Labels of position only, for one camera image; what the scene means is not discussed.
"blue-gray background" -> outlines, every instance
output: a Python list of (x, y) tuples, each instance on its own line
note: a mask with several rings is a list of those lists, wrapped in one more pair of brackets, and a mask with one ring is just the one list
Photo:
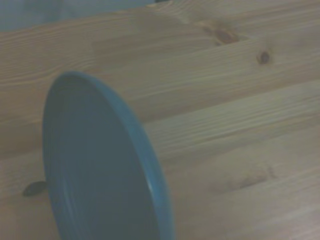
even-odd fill
[(137, 8), (154, 2), (162, 0), (0, 0), (0, 32)]

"blue plate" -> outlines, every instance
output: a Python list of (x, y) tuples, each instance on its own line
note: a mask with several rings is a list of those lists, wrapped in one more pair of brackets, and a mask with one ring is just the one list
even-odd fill
[(43, 116), (43, 161), (62, 240), (173, 240), (161, 167), (134, 114), (96, 78), (62, 74)]

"wood grain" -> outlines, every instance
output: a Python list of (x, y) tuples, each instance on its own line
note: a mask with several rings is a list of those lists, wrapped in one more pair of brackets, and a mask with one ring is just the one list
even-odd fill
[(175, 0), (0, 33), (1, 239), (59, 239), (48, 194), (21, 193), (44, 179), (44, 103), (69, 70), (114, 88), (143, 123), (178, 240), (319, 239), (319, 11)]

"pine wood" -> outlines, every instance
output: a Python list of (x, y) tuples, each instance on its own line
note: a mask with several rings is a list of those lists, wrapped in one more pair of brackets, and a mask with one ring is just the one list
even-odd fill
[(318, 239), (319, 12), (176, 0), (0, 33), (1, 239), (59, 239), (48, 194), (21, 193), (44, 178), (45, 97), (68, 70), (113, 87), (144, 124), (178, 240)]

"wood knot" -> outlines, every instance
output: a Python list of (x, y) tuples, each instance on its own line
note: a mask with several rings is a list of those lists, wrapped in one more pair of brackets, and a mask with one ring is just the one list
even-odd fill
[(270, 62), (271, 57), (267, 51), (262, 51), (261, 53), (258, 54), (258, 56), (256, 57), (256, 60), (258, 61), (259, 64), (265, 65)]
[(216, 41), (218, 44), (232, 44), (235, 42), (239, 41), (239, 37), (237, 34), (234, 32), (223, 29), (223, 28), (218, 28), (214, 30), (214, 35), (216, 37)]

